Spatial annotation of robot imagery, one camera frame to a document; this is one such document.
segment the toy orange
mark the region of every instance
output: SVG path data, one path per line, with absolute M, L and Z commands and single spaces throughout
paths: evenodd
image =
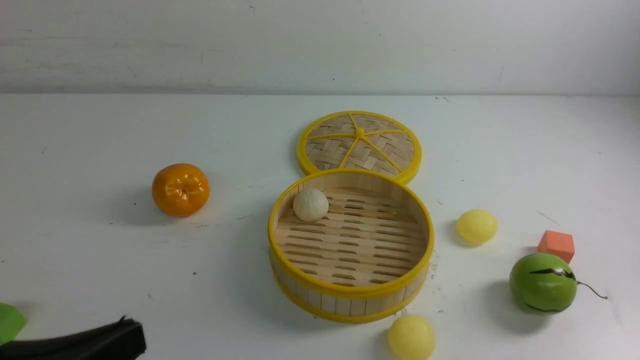
M 173 217 L 188 217 L 202 209 L 209 199 L 209 181 L 191 164 L 173 164 L 160 170 L 151 186 L 160 210 Z

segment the toy fruit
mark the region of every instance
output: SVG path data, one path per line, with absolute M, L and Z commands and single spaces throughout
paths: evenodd
M 27 320 L 17 307 L 0 302 L 0 345 L 15 339 L 26 324 Z
M 389 347 L 399 360 L 426 360 L 436 346 L 433 328 L 427 320 L 416 315 L 405 315 L 391 325 Z
M 460 215 L 456 227 L 464 240 L 473 245 L 481 245 L 498 232 L 498 221 L 487 210 L 473 209 Z
M 209 182 L 194 165 L 173 164 L 156 174 L 151 192 L 157 207 L 167 215 L 188 217 L 209 199 Z
M 318 221 L 328 211 L 329 200 L 318 189 L 304 189 L 293 199 L 293 212 L 302 221 Z
M 539 252 L 518 260 L 511 269 L 509 286 L 518 306 L 523 310 L 550 315 L 568 308 L 583 284 L 575 279 L 573 270 L 561 258 Z M 603 299 L 593 288 L 593 293 Z

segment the yellow plastic ball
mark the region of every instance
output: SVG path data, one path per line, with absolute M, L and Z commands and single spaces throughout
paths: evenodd
M 399 360 L 426 360 L 436 347 L 436 336 L 427 320 L 405 315 L 394 321 L 388 333 L 389 347 Z
M 473 245 L 484 244 L 498 232 L 498 221 L 487 210 L 473 209 L 460 215 L 458 234 Z

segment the orange foam block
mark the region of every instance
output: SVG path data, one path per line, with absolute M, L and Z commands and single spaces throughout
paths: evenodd
M 538 252 L 546 252 L 555 255 L 567 264 L 571 262 L 575 248 L 573 247 L 573 236 L 571 234 L 559 233 L 557 231 L 547 230 L 540 239 L 538 244 Z

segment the bamboo steamer lid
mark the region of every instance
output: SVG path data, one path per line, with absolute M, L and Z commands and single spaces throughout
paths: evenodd
M 377 113 L 343 111 L 317 119 L 298 141 L 298 161 L 307 174 L 361 168 L 406 184 L 418 172 L 422 149 L 400 122 Z

